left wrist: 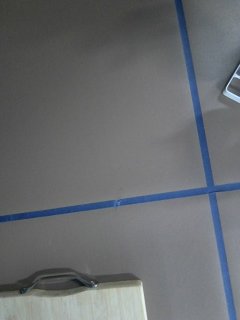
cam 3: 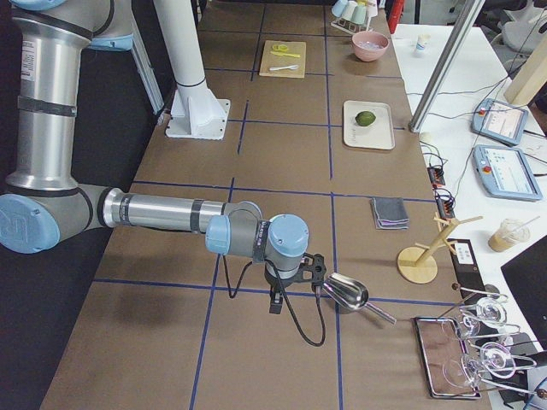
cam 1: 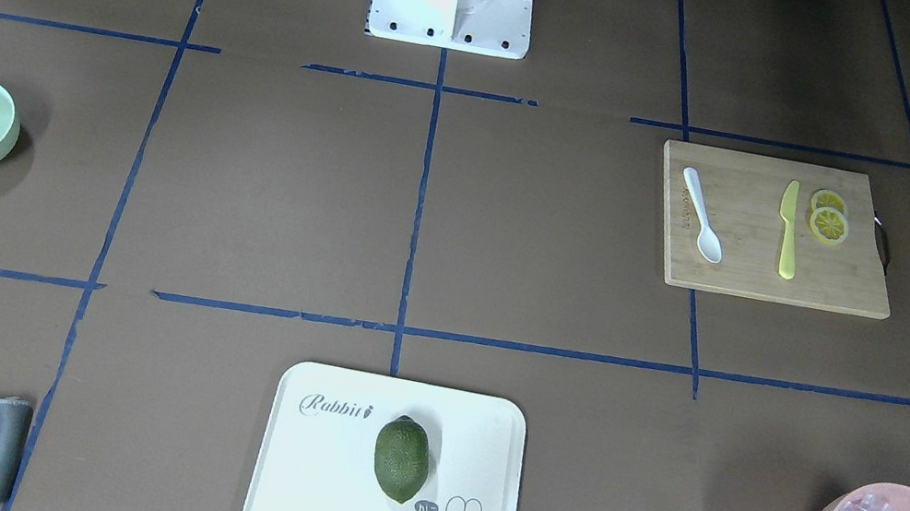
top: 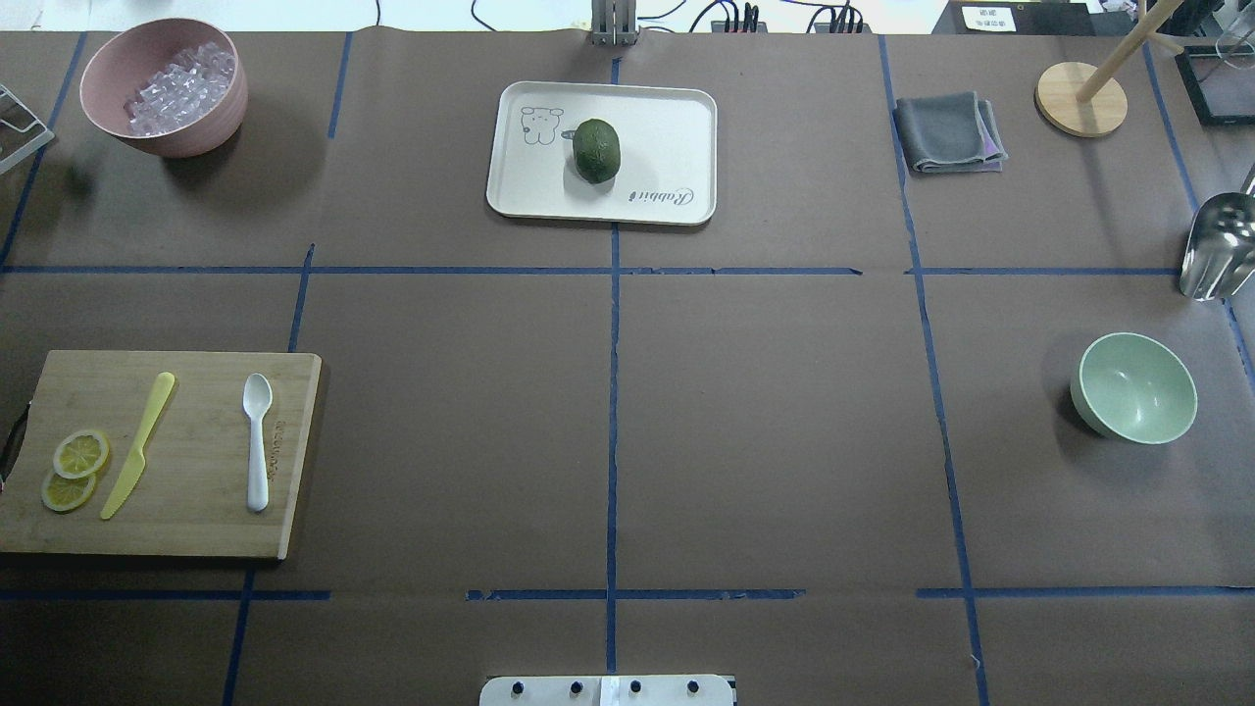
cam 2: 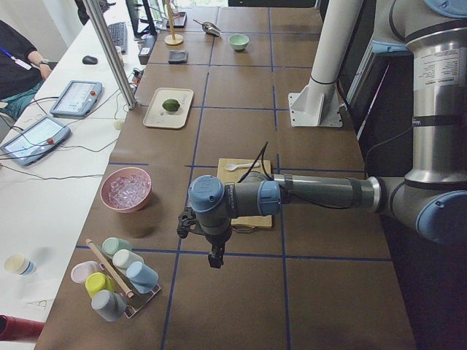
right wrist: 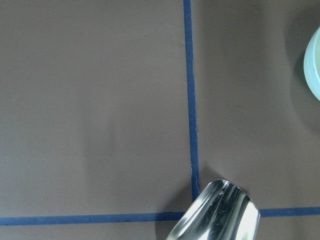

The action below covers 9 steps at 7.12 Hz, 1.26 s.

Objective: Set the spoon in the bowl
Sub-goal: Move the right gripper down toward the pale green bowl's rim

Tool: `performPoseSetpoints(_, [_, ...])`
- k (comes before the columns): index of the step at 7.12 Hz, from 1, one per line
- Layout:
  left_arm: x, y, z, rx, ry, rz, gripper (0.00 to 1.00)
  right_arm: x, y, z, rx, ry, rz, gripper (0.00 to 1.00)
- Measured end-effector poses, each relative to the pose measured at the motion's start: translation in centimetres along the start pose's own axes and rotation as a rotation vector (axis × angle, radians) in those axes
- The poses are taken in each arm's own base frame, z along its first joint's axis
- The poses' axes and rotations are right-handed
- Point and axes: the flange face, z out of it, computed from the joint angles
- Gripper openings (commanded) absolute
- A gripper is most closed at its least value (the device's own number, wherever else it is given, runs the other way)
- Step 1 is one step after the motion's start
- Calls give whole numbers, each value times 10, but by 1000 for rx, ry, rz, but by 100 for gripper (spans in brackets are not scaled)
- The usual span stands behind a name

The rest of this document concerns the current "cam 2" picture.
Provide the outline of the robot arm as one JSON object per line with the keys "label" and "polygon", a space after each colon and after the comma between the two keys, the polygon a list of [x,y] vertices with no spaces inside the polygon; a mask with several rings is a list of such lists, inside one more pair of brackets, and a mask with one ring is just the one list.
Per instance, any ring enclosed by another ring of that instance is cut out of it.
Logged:
{"label": "robot arm", "polygon": [[411,171],[364,180],[254,170],[237,183],[200,176],[189,186],[177,234],[205,237],[213,268],[223,265],[233,219],[273,215],[296,201],[367,208],[436,243],[466,242],[466,3],[378,1],[372,42],[375,53],[414,57]]}

